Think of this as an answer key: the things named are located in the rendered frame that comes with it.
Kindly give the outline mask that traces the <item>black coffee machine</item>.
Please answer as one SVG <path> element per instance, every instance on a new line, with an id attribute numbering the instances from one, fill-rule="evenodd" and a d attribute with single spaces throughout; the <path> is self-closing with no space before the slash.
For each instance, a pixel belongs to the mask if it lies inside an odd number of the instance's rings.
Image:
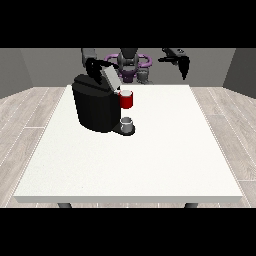
<path id="1" fill-rule="evenodd" d="M 118 89 L 114 92 L 105 77 L 98 84 L 88 75 L 80 74 L 74 79 L 72 91 L 79 122 L 85 128 L 101 133 L 116 132 L 123 136 L 135 133 L 121 131 L 121 108 Z"/>

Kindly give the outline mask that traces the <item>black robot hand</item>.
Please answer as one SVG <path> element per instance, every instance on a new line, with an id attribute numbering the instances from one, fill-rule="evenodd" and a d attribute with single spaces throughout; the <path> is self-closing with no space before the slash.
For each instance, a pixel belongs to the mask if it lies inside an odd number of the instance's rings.
<path id="1" fill-rule="evenodd" d="M 117 64 L 104 61 L 104 60 L 96 60 L 94 58 L 88 58 L 85 62 L 85 67 L 87 74 L 90 78 L 93 78 L 98 84 L 101 83 L 101 70 L 103 67 L 113 66 L 115 69 L 118 69 L 119 66 Z"/>
<path id="2" fill-rule="evenodd" d="M 159 62 L 169 62 L 177 65 L 181 72 L 182 79 L 185 80 L 189 71 L 190 59 L 188 56 L 169 56 L 158 59 Z"/>

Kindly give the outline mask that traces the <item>small grey cup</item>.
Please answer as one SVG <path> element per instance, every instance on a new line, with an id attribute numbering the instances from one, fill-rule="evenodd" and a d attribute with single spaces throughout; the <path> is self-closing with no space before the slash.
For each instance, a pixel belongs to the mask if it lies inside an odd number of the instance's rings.
<path id="1" fill-rule="evenodd" d="M 120 120 L 121 131 L 124 133 L 129 133 L 133 129 L 133 121 L 130 117 L 123 117 Z"/>

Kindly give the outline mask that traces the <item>red pod holder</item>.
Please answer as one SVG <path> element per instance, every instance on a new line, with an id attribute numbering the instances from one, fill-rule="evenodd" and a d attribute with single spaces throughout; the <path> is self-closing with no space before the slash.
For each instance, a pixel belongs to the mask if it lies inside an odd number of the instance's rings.
<path id="1" fill-rule="evenodd" d="M 133 92 L 131 90 L 121 90 L 119 99 L 121 108 L 129 109 L 133 106 Z"/>

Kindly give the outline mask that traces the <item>pale grey machine lid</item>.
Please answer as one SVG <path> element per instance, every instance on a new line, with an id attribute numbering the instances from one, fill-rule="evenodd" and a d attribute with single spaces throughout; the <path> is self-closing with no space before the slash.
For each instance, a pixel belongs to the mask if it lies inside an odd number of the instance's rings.
<path id="1" fill-rule="evenodd" d="M 103 74 L 107 78 L 107 81 L 109 82 L 111 89 L 113 91 L 116 91 L 120 87 L 121 81 L 120 81 L 114 67 L 109 66 L 109 67 L 105 68 L 103 70 Z"/>

